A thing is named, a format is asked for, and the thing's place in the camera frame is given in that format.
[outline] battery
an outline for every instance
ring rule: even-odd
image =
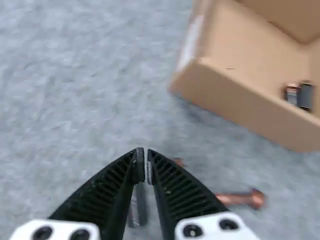
[[[284,89],[284,99],[287,100],[290,104],[297,106],[300,88],[301,87],[298,84],[295,84],[295,83],[288,84]]]
[[[312,111],[313,88],[313,84],[308,80],[305,80],[300,84],[297,105],[307,112]]]

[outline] metal part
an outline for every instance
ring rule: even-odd
[[[266,201],[265,195],[253,188],[250,193],[215,193],[215,196],[225,205],[249,205],[260,210]]]
[[[148,223],[148,204],[143,182],[133,188],[127,221],[130,228],[139,228]]]

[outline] white label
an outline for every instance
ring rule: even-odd
[[[199,35],[201,33],[204,16],[197,16],[189,27],[189,31],[186,35],[184,47],[181,51],[180,60],[177,65],[177,72],[184,69],[188,63],[195,57],[196,47]]]

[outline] gray carpet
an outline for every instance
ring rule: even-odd
[[[168,93],[191,5],[0,3],[0,239],[137,146],[184,158],[213,192],[265,192],[262,211],[231,208],[261,239],[319,239],[319,153],[290,152]],[[152,196],[148,187],[148,227],[124,239],[162,239]]]

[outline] copper pipe fitting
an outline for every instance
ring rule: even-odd
[[[186,165],[184,164],[184,159],[180,158],[180,157],[174,157],[172,158],[172,161],[175,162],[175,164],[177,164],[178,166],[180,166],[181,168],[184,168]]]
[[[249,205],[255,210],[260,210],[265,204],[265,195],[253,188],[250,193],[215,193],[215,196],[224,205]]]

